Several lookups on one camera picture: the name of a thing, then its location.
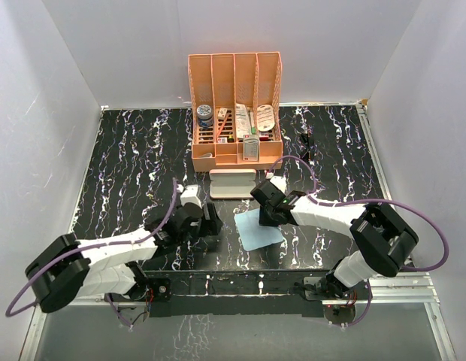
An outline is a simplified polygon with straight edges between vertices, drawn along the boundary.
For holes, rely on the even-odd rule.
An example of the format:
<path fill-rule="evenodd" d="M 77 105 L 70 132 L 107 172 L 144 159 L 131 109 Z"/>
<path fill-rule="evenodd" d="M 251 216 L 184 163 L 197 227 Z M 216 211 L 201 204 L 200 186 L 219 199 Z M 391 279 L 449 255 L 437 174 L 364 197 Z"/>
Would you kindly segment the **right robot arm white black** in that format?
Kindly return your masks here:
<path fill-rule="evenodd" d="M 313 201 L 302 191 L 285 194 L 270 180 L 255 186 L 250 195 L 260 205 L 261 226 L 312 226 L 354 240 L 358 250 L 339 260 L 324 277 L 314 284 L 295 285 L 304 295 L 342 299 L 375 275 L 393 278 L 419 242 L 406 221 L 383 202 L 339 206 Z"/>

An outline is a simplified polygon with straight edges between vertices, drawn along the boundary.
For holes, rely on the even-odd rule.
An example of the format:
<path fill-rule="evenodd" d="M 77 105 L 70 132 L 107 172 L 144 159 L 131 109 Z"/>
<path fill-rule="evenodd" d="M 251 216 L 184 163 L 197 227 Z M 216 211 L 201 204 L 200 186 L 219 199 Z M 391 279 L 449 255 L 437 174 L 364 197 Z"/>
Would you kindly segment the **blue cleaning cloth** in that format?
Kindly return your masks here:
<path fill-rule="evenodd" d="M 239 238 L 245 251 L 258 250 L 283 242 L 283 235 L 277 226 L 259 224 L 260 209 L 253 209 L 234 216 Z"/>

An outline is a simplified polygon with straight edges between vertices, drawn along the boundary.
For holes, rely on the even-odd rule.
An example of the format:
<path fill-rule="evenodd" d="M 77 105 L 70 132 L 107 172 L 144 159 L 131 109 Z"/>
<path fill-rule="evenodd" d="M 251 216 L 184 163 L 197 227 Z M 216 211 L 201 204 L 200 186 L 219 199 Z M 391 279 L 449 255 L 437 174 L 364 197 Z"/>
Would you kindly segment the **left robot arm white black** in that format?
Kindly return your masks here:
<path fill-rule="evenodd" d="M 59 236 L 26 268 L 26 277 L 44 313 L 56 312 L 76 298 L 116 293 L 139 300 L 147 281 L 139 262 L 163 256 L 194 239 L 220 234 L 216 207 L 187 202 L 167 220 L 156 219 L 133 232 L 100 239 Z"/>

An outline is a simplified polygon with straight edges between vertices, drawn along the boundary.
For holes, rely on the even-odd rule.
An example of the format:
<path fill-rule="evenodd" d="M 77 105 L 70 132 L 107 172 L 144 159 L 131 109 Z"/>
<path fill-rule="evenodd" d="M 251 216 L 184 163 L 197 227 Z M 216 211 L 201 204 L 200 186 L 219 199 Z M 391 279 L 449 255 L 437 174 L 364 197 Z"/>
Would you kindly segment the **pink glasses case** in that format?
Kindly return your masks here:
<path fill-rule="evenodd" d="M 212 199 L 251 199 L 256 186 L 254 169 L 213 169 L 209 171 Z"/>

